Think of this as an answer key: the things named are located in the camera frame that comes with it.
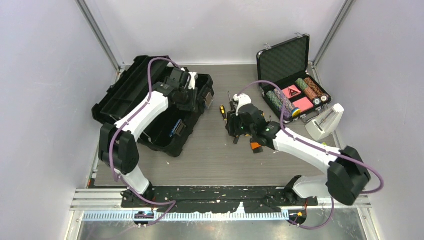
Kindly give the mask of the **black plastic toolbox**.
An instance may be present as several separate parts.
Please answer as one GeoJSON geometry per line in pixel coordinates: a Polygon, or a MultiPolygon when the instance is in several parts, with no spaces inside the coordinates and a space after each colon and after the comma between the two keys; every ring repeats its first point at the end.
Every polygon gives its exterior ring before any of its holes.
{"type": "Polygon", "coordinates": [[[111,85],[103,99],[92,108],[94,120],[101,123],[99,158],[107,161],[133,160],[139,144],[171,157],[178,157],[196,124],[206,111],[203,94],[213,89],[208,74],[198,74],[197,112],[177,109],[168,98],[171,87],[165,84],[176,66],[168,56],[141,55],[111,85]]]}

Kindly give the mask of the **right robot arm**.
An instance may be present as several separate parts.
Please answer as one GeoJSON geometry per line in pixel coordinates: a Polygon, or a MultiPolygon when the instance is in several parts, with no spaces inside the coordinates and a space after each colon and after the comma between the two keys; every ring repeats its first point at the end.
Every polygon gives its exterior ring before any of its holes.
{"type": "Polygon", "coordinates": [[[313,177],[297,175],[285,186],[285,198],[291,205],[307,198],[332,197],[352,206],[369,183],[370,173],[354,148],[325,146],[268,121],[244,93],[232,96],[230,107],[225,126],[229,136],[249,135],[254,146],[290,154],[321,171],[313,177]]]}

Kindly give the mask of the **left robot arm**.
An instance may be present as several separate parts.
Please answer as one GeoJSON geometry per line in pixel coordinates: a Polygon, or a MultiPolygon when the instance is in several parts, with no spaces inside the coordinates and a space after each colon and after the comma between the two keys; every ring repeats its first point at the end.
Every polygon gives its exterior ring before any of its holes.
{"type": "Polygon", "coordinates": [[[185,67],[161,67],[126,73],[93,110],[94,114],[117,108],[101,121],[98,158],[135,193],[141,207],[153,202],[152,184],[139,162],[138,142],[150,149],[178,157],[213,96],[209,75],[185,67]]]}

